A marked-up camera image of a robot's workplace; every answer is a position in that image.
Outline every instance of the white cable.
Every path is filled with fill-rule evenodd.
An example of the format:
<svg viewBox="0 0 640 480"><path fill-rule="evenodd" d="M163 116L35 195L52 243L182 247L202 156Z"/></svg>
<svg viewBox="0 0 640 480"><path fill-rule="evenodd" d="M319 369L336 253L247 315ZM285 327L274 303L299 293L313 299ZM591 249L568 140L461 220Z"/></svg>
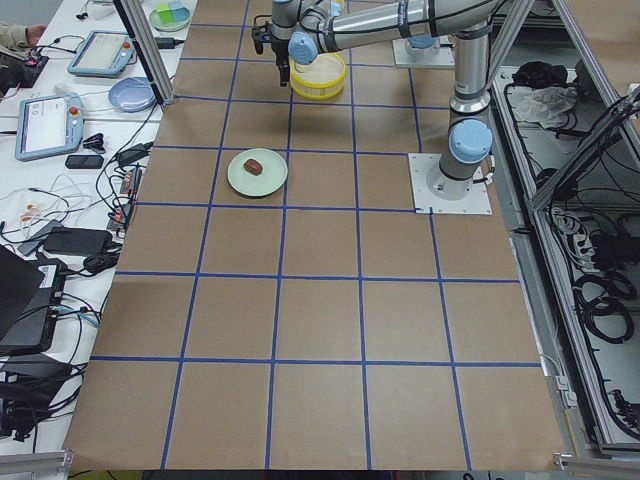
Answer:
<svg viewBox="0 0 640 480"><path fill-rule="evenodd" d="M554 359L550 355L547 355L546 353L541 353L540 356L549 360L553 364L553 366L556 367L556 371L558 372L558 375L562 375L563 377L566 377L564 373L564 368L562 368L562 365L560 365L560 363L558 363L556 359Z"/></svg>

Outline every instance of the plug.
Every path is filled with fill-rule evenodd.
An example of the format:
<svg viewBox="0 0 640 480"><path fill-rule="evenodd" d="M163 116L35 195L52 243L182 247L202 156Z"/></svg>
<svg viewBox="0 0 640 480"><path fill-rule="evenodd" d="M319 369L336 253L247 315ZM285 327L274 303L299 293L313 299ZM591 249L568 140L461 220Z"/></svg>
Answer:
<svg viewBox="0 0 640 480"><path fill-rule="evenodd" d="M155 37L155 41L159 50L172 50L184 43L184 40L176 40L173 37Z"/></svg>
<svg viewBox="0 0 640 480"><path fill-rule="evenodd" d="M562 401L567 408L578 406L578 396L576 392L572 392L571 390L562 392Z"/></svg>
<svg viewBox="0 0 640 480"><path fill-rule="evenodd" d="M571 390L571 387L569 386L569 379L564 375L556 376L556 385L558 387L558 390L560 390L561 392Z"/></svg>
<svg viewBox="0 0 640 480"><path fill-rule="evenodd" d="M133 162L137 162L138 160L142 160L144 157L149 155L149 149L153 145L153 142L148 143L138 143L131 148L127 148L126 150L118 153L116 155L116 161L118 162L118 166L120 168L126 167L127 165L131 165Z"/></svg>

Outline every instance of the smartphone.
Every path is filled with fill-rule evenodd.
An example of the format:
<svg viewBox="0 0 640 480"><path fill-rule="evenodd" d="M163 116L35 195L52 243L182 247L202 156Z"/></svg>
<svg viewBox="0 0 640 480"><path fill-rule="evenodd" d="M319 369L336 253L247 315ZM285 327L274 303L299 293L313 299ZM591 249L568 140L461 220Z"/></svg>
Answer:
<svg viewBox="0 0 640 480"><path fill-rule="evenodd" d="M103 162L102 155L69 155L64 165L70 169L90 170L102 168Z"/></svg>

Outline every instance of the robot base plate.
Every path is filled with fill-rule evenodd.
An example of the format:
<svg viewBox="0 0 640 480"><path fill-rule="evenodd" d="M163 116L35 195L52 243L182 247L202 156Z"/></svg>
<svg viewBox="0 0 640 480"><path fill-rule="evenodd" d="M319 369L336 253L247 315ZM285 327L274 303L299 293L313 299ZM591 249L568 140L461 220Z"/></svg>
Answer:
<svg viewBox="0 0 640 480"><path fill-rule="evenodd" d="M393 41L393 56L396 67L400 68L428 68L433 70L453 70L455 61L453 50L448 37L440 37L438 48L428 48L424 52L411 55L407 52L406 39Z"/></svg>
<svg viewBox="0 0 640 480"><path fill-rule="evenodd" d="M467 196L456 201L446 200L431 191L427 186L427 175L433 168L438 168L441 156L440 154L409 154L413 204L416 213L491 215L491 204L487 186L484 183L474 183ZM478 168L473 178L481 179L482 176L482 171Z"/></svg>

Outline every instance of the charger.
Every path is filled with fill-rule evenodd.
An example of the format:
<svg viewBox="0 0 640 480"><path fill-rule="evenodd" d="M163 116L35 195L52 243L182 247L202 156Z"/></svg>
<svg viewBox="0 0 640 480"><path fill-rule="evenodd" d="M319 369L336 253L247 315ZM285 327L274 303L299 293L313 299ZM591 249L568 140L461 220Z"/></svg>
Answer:
<svg viewBox="0 0 640 480"><path fill-rule="evenodd" d="M184 43L184 40L176 40L173 37L155 37L155 41L159 50L172 50Z"/></svg>
<svg viewBox="0 0 640 480"><path fill-rule="evenodd" d="M87 270L87 272L97 275L100 272L104 272L109 268L115 267L119 258L120 254L118 253L100 253L85 258L82 262L82 266Z"/></svg>
<svg viewBox="0 0 640 480"><path fill-rule="evenodd" d="M106 230L54 227L43 249L58 255L89 256L106 251L113 237Z"/></svg>
<svg viewBox="0 0 640 480"><path fill-rule="evenodd" d="M147 143L138 143L131 148L127 148L126 150L116 154L116 161L118 162L118 166L120 168L126 167L127 165L131 165L138 160L142 160L144 157L149 155L149 149L153 146L153 142Z"/></svg>

